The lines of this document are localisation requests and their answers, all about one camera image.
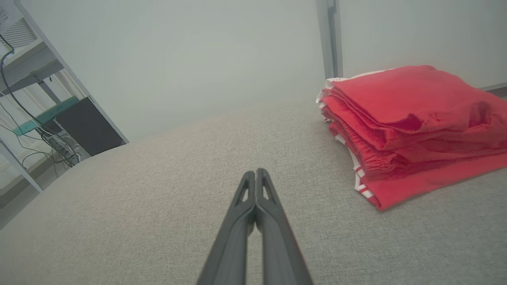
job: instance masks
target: gray couch cushion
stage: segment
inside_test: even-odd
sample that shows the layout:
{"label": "gray couch cushion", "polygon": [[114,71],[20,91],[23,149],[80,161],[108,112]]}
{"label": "gray couch cushion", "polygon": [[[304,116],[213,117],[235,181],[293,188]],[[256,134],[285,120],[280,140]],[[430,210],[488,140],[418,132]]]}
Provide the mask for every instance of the gray couch cushion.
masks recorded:
{"label": "gray couch cushion", "polygon": [[[507,280],[507,170],[379,212],[313,100],[92,157],[0,232],[2,284],[194,284],[243,173],[266,168],[316,284]],[[261,235],[248,284],[262,283]]]}

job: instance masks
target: black panel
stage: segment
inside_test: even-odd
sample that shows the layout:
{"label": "black panel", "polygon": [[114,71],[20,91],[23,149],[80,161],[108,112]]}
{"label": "black panel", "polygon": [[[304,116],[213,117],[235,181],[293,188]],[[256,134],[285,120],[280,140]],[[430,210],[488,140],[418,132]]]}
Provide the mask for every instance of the black panel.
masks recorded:
{"label": "black panel", "polygon": [[56,117],[56,121],[88,152],[96,155],[124,144],[89,98]]}

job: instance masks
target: teal shelf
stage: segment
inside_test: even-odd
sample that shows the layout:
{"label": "teal shelf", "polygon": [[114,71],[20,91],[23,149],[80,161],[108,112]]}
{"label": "teal shelf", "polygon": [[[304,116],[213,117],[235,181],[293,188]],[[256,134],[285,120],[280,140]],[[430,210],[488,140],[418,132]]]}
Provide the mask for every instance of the teal shelf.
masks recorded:
{"label": "teal shelf", "polygon": [[[56,116],[58,116],[63,111],[72,107],[77,102],[79,102],[79,100],[76,97],[71,97],[71,98],[63,101],[62,103],[56,104],[56,105],[52,106],[51,108],[45,110],[42,114],[38,115],[36,118],[41,123],[45,124],[45,123],[53,120]],[[17,136],[22,136],[30,131],[35,130],[36,128],[37,128],[36,123],[34,123],[33,121],[28,121],[28,122],[25,122],[25,123],[19,125],[19,128],[16,127],[12,131]]]}

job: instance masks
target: sofa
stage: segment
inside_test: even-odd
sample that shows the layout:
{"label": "sofa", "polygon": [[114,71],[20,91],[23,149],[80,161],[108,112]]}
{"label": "sofa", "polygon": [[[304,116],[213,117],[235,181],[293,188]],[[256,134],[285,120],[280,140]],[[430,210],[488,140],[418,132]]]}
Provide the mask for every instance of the sofa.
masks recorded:
{"label": "sofa", "polygon": [[[242,175],[269,171],[315,284],[507,282],[507,169],[378,211],[314,98],[94,156],[0,231],[1,284],[195,284]],[[248,239],[247,284],[262,284]]]}

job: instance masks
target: red towel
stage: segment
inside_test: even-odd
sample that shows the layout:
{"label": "red towel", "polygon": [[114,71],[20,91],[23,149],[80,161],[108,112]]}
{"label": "red towel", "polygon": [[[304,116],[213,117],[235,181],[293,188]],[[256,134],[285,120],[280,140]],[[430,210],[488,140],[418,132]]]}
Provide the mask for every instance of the red towel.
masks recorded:
{"label": "red towel", "polygon": [[333,82],[322,101],[379,209],[507,166],[507,102],[431,66]]}

